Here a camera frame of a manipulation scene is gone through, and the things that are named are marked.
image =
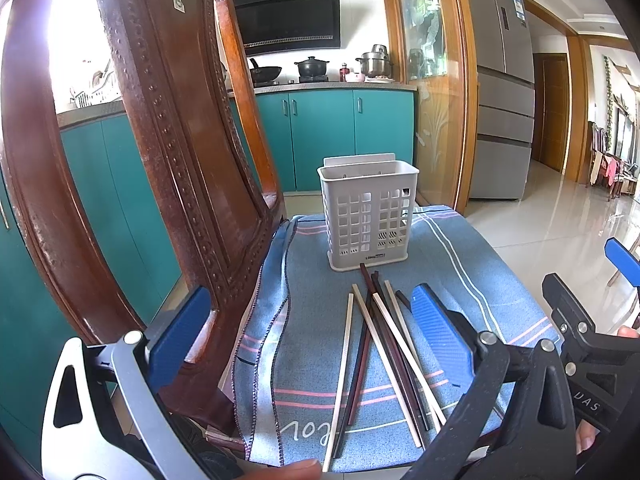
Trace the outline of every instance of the small red bottle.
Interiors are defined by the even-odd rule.
[[[345,81],[344,76],[348,74],[350,70],[347,68],[347,64],[343,63],[342,68],[340,69],[340,81]]]

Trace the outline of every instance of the white chopstick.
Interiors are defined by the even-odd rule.
[[[391,286],[389,280],[385,280],[385,286],[386,291],[389,293],[389,297],[391,298],[391,304],[394,306],[396,316],[398,316],[398,321],[400,322],[400,327],[402,328],[402,332],[404,333],[406,343],[409,345],[409,350],[411,350],[411,354],[414,356],[415,361],[418,363],[418,366],[420,366],[420,360],[418,359],[418,352],[415,349],[414,340],[411,339],[411,333],[409,332],[409,328],[406,325],[406,321],[404,320],[404,316],[402,315],[402,310],[400,310],[400,305],[398,305],[398,300],[396,299],[394,289]]]
[[[353,294],[349,294],[347,303],[347,321],[344,325],[344,342],[342,343],[342,357],[340,359],[340,372],[338,375],[338,387],[335,391],[334,416],[331,420],[331,430],[329,432],[329,440],[326,442],[326,451],[324,452],[324,462],[322,462],[322,472],[329,471],[331,465],[331,456],[334,452],[335,430],[338,427],[338,416],[340,415],[340,404],[342,402],[342,390],[344,388],[344,374],[347,369],[347,354],[349,352],[349,334],[351,333],[351,317],[353,314]]]
[[[371,320],[369,311],[367,311],[367,306],[365,305],[364,300],[362,299],[360,290],[358,289],[358,286],[355,283],[351,285],[351,287],[353,288],[353,291],[356,295],[356,300],[358,301],[358,306],[360,307],[362,317],[364,318],[364,321],[367,323],[367,328],[369,329],[369,332],[371,332],[371,338],[373,339],[373,342],[375,343],[376,348],[378,349],[378,353],[380,354],[380,359],[382,360],[382,364],[385,367],[386,374],[389,376],[391,385],[394,388],[394,392],[396,393],[396,397],[398,398],[398,404],[400,404],[400,409],[402,410],[402,414],[406,419],[406,424],[409,427],[409,432],[411,433],[411,436],[414,440],[415,447],[422,447],[422,444],[420,443],[420,437],[418,436],[418,432],[415,429],[413,419],[411,417],[411,413],[409,412],[409,408],[404,402],[404,397],[402,396],[402,392],[400,391],[398,380],[396,379],[393,369],[391,368],[391,363],[389,362],[389,358],[385,353],[385,348],[382,346],[382,341],[380,341],[380,336],[378,335],[378,332],[376,332],[376,328],[373,326],[373,321]]]
[[[402,350],[404,357],[406,357],[406,360],[409,363],[409,366],[414,370],[414,374],[418,378],[418,382],[420,383],[420,386],[422,386],[422,389],[424,390],[424,395],[427,397],[427,403],[431,408],[431,413],[435,413],[437,416],[437,417],[436,416],[431,417],[433,419],[433,425],[437,433],[440,431],[440,424],[438,423],[436,418],[439,419],[442,424],[444,424],[447,421],[447,419],[444,418],[444,413],[442,413],[442,410],[440,409],[440,405],[438,404],[436,397],[433,395],[433,392],[429,387],[429,383],[427,382],[427,379],[424,378],[424,374],[420,370],[420,366],[418,366],[416,359],[411,354],[411,351],[409,350],[409,347],[407,346],[406,341],[404,340],[404,338],[402,338],[402,334],[398,330],[398,327],[396,326],[393,318],[391,317],[391,314],[389,314],[389,311],[386,309],[385,304],[382,302],[377,292],[373,295],[373,300],[376,302],[376,305],[380,309],[380,312],[382,312],[382,316],[385,318],[386,324],[389,326],[391,332],[396,338],[396,341],[398,342],[398,345],[400,346],[400,349]]]

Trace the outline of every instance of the dish rack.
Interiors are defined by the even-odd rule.
[[[418,173],[393,153],[324,160],[318,174],[333,270],[407,258]]]

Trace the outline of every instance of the blue towel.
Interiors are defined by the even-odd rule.
[[[327,248],[324,217],[298,216],[281,226],[263,265],[233,370],[238,427],[246,457],[253,462],[324,460],[351,283],[357,283],[363,295],[366,292],[359,271],[331,270]],[[415,285],[427,282],[447,308],[462,312],[476,330],[491,330],[506,343],[531,347],[543,337],[559,339],[507,265],[450,208],[416,210],[408,253],[404,262],[376,267],[382,280],[406,296]],[[404,307],[402,311],[428,383],[449,416],[462,393],[445,377],[411,313]],[[353,313],[343,404],[362,326],[356,304]],[[498,398],[503,409],[511,389],[504,386]],[[492,414],[484,431],[499,424]],[[431,431],[430,440],[434,437]],[[398,466],[421,453],[372,344],[356,421],[331,471]]]

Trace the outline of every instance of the human hand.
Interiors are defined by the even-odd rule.
[[[640,334],[628,326],[621,326],[618,329],[618,335],[620,337],[640,338]],[[587,451],[591,446],[593,446],[595,440],[596,429],[586,420],[581,420],[578,425],[578,429],[575,431],[576,454]]]
[[[322,468],[316,459],[302,460],[284,467],[266,467],[241,476],[238,480],[319,480]]]

